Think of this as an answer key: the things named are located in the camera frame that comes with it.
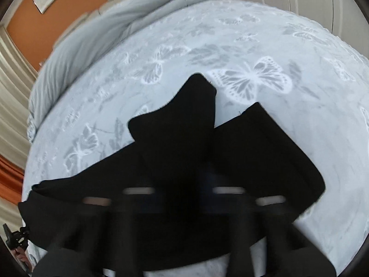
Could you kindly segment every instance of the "black fabric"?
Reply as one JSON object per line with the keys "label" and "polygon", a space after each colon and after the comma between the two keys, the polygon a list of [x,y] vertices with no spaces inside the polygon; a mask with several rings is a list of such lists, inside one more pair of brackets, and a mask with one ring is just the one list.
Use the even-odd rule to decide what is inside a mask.
{"label": "black fabric", "polygon": [[128,122],[157,182],[167,183],[173,176],[176,182],[187,180],[205,160],[214,130],[216,93],[201,74],[196,74],[166,106]]}
{"label": "black fabric", "polygon": [[0,237],[0,276],[28,277]]}
{"label": "black fabric", "polygon": [[[131,120],[129,126],[134,130],[133,136],[137,140],[135,143],[74,177],[42,181],[33,186],[27,201],[18,205],[25,223],[30,228],[30,240],[47,250],[53,237],[63,229],[64,222],[73,217],[75,206],[81,203],[83,198],[102,197],[114,200],[124,188],[147,186],[148,180],[155,186],[163,186],[169,192],[168,198],[173,209],[183,204],[184,199],[187,201],[185,209],[180,209],[177,215],[189,214],[191,209],[196,212],[196,206],[191,204],[196,200],[195,194],[188,194],[188,190],[194,189],[196,165],[192,162],[200,163],[206,154],[205,149],[214,130],[215,94],[215,88],[204,77],[190,77],[175,98],[162,109]],[[149,120],[152,128],[147,128],[146,125],[145,129],[142,129],[141,123],[149,124]],[[160,120],[171,124],[171,128],[166,129],[169,133],[167,137],[162,133]],[[140,136],[140,133],[135,132],[155,130],[156,123],[157,133],[152,132],[150,135],[161,137],[163,141],[167,139],[167,145],[161,145],[160,141],[151,140],[150,137]],[[148,163],[153,165],[155,178],[147,168],[145,156]],[[187,163],[183,163],[181,157],[186,158]],[[160,167],[156,166],[159,173],[155,171],[155,161],[162,166],[168,166],[168,170],[161,171]],[[181,220],[177,218],[178,216],[168,217],[165,214],[137,215],[138,258],[144,271],[189,265],[229,252],[227,216],[194,215],[185,216]],[[107,234],[113,233],[109,229],[113,228],[113,225],[107,225]]]}
{"label": "black fabric", "polygon": [[46,254],[37,264],[32,275],[36,277],[95,276],[84,265],[84,258],[79,253],[68,249],[53,250],[51,253]]}
{"label": "black fabric", "polygon": [[274,277],[335,277],[326,256],[290,222],[287,203],[261,207],[266,233],[266,273]]}
{"label": "black fabric", "polygon": [[[227,254],[228,216],[199,212],[196,171],[204,161],[213,162],[230,186],[254,197],[284,195],[297,214],[314,203],[324,191],[319,172],[263,108],[255,104],[214,129],[215,95],[196,74],[166,106],[129,122],[133,144],[74,177],[33,186],[19,204],[31,241],[48,249],[85,197],[115,200],[124,188],[149,184],[164,190],[170,215],[135,217],[140,269],[181,267]],[[107,235],[114,234],[115,219],[108,218]]]}
{"label": "black fabric", "polygon": [[256,198],[283,195],[296,216],[324,192],[317,168],[259,103],[215,129],[213,163]]}
{"label": "black fabric", "polygon": [[367,277],[369,276],[369,235],[360,250],[339,277]]}

